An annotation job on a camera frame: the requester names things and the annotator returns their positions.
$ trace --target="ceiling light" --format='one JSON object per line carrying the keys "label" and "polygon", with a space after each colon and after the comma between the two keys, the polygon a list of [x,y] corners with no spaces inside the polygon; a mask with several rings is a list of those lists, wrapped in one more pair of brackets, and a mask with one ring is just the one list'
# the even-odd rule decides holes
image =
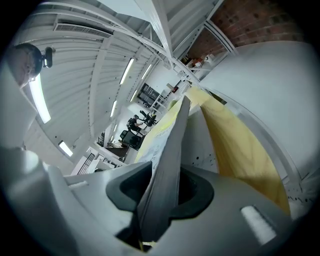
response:
{"label": "ceiling light", "polygon": [[121,80],[120,80],[120,85],[122,85],[124,83],[126,76],[128,75],[128,72],[129,72],[132,64],[134,63],[134,60],[135,60],[134,58],[131,58],[128,62],[128,65],[126,65],[125,71],[124,71],[124,73],[121,77]]}
{"label": "ceiling light", "polygon": [[145,76],[146,76],[146,74],[148,73],[148,71],[150,70],[151,66],[152,66],[152,65],[150,64],[150,65],[148,66],[148,68],[144,71],[144,74],[143,74],[143,76],[141,77],[141,80],[145,78]]}
{"label": "ceiling light", "polygon": [[70,150],[70,148],[68,148],[67,144],[63,140],[61,140],[58,145],[69,157],[73,155],[72,151]]}
{"label": "ceiling light", "polygon": [[36,109],[38,110],[42,122],[46,124],[51,119],[51,117],[47,109],[44,93],[42,92],[40,74],[36,76],[34,81],[29,82],[29,86]]}
{"label": "ceiling light", "polygon": [[117,105],[117,101],[115,100],[115,101],[113,102],[113,105],[112,105],[110,117],[112,117],[112,116],[114,115],[116,105]]}
{"label": "ceiling light", "polygon": [[132,98],[130,99],[130,102],[132,102],[132,100],[134,99],[134,97],[136,96],[138,90],[135,90],[134,94],[132,95]]}

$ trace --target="wall vent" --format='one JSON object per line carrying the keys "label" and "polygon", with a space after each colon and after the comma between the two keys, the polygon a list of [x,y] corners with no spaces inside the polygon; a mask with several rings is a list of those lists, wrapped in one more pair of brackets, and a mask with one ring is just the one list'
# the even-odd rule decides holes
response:
{"label": "wall vent", "polygon": [[109,38],[112,36],[112,33],[108,33],[96,28],[83,26],[83,25],[69,24],[69,23],[57,23],[53,31],[74,31],[74,32],[96,35],[103,38]]}

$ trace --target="black rubber piece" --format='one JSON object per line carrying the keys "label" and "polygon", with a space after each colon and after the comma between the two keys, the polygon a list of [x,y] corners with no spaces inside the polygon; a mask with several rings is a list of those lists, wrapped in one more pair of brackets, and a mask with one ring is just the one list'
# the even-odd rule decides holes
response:
{"label": "black rubber piece", "polygon": [[106,186],[106,195],[119,210],[134,213],[151,176],[152,162],[148,162],[111,180]]}
{"label": "black rubber piece", "polygon": [[170,220],[189,219],[202,213],[214,199],[214,188],[206,179],[180,170],[179,205],[170,213]]}

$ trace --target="brick wall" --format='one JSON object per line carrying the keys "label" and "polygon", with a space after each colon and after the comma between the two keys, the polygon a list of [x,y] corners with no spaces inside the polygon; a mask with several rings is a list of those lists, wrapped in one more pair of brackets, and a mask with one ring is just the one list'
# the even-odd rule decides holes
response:
{"label": "brick wall", "polygon": [[[269,41],[305,41],[294,20],[272,0],[225,0],[211,20],[235,47]],[[222,45],[208,33],[204,29],[199,35],[188,52],[191,58],[222,52],[217,44]]]}

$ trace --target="ceiling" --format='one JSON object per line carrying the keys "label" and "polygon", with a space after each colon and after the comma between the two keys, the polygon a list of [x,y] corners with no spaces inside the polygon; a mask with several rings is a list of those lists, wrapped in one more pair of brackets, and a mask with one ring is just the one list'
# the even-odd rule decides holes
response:
{"label": "ceiling", "polygon": [[[206,20],[214,2],[216,0],[163,1],[174,56],[179,57],[189,48],[193,41],[192,32]],[[74,163],[87,150],[88,143],[93,142],[117,118],[121,106],[130,101],[141,85],[141,77],[148,65],[158,61],[155,53],[165,59],[164,55],[150,50],[137,39],[113,30],[114,23],[86,11],[82,8],[83,3],[99,8],[106,16],[116,17],[135,32],[162,46],[153,30],[150,35],[148,21],[117,13],[96,0],[43,2],[21,26],[13,44],[28,42],[41,51],[46,47],[56,49],[53,66],[42,69],[40,74],[51,120],[43,124],[39,116],[36,119],[57,148],[61,140],[70,147],[76,146],[70,157]],[[57,24],[75,24],[78,27],[55,30]],[[104,33],[89,33],[79,29],[79,25]],[[130,58],[135,58],[135,62],[126,81],[120,85]],[[25,90],[31,97],[28,88]],[[117,101],[117,108],[110,118],[114,101]]]}

